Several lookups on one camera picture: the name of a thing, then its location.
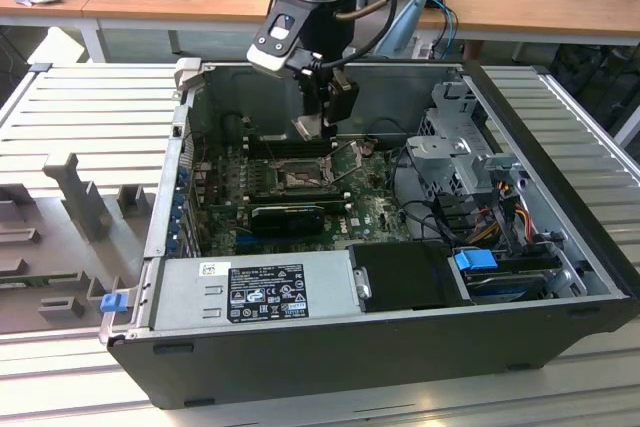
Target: motherboard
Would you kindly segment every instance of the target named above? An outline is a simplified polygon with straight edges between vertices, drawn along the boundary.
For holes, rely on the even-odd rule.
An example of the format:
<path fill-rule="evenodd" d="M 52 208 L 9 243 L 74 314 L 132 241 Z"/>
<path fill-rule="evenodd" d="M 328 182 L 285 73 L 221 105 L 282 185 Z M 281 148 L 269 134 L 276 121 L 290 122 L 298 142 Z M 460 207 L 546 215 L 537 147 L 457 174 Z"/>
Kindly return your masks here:
<path fill-rule="evenodd" d="M 227 146 L 200 167 L 203 252 L 308 252 L 408 240 L 388 187 L 391 156 L 365 137 Z"/>

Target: blue cable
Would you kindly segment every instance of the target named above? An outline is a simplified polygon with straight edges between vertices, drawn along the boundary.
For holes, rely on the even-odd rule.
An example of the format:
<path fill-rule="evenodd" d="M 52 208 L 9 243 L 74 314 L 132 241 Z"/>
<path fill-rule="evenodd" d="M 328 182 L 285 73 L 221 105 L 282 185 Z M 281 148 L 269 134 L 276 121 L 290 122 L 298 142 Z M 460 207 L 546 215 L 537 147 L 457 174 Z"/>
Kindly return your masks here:
<path fill-rule="evenodd" d="M 445 47 L 444 52 L 442 53 L 442 58 L 444 59 L 449 54 L 449 49 L 451 49 L 451 45 L 453 44 L 453 16 L 449 8 L 442 2 L 440 2 L 439 0 L 431 1 L 442 9 L 442 11 L 447 16 L 447 22 L 449 22 L 449 40 L 447 41 L 447 46 Z"/>

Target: blue latch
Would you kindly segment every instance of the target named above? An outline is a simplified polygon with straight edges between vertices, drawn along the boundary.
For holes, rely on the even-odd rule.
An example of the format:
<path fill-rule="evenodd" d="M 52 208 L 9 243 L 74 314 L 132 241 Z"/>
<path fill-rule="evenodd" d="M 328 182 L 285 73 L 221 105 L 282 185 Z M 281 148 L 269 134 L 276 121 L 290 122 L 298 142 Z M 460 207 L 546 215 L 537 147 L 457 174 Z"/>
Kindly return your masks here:
<path fill-rule="evenodd" d="M 126 312 L 127 311 L 126 293 L 105 294 L 102 296 L 100 310 L 102 312 Z"/>
<path fill-rule="evenodd" d="M 496 262 L 493 253 L 485 249 L 469 249 L 463 250 L 456 254 L 454 259 L 460 270 L 477 270 L 477 269 L 496 269 Z"/>

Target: warning label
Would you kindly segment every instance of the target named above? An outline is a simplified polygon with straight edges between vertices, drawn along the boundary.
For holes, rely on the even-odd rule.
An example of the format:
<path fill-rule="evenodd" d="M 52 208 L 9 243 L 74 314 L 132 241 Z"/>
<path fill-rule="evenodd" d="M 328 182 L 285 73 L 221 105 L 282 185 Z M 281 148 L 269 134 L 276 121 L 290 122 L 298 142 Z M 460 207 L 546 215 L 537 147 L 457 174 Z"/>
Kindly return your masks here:
<path fill-rule="evenodd" d="M 229 269 L 228 292 L 233 323 L 309 317 L 302 264 Z"/>

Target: open computer chassis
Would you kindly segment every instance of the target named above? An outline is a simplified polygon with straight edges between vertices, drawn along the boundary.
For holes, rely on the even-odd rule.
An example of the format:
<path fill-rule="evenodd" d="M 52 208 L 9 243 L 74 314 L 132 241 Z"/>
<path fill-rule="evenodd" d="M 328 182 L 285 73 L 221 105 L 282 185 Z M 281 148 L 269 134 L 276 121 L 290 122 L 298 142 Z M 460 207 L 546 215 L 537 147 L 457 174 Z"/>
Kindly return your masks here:
<path fill-rule="evenodd" d="M 442 78 L 379 107 L 371 69 Z M 635 268 L 498 87 L 519 75 L 353 73 L 371 92 L 356 120 L 377 117 L 315 143 L 229 108 L 243 77 L 269 102 L 276 84 L 247 65 L 213 65 L 184 93 L 140 284 L 122 291 L 133 315 L 102 326 L 158 407 L 535 369 L 640 311 Z"/>

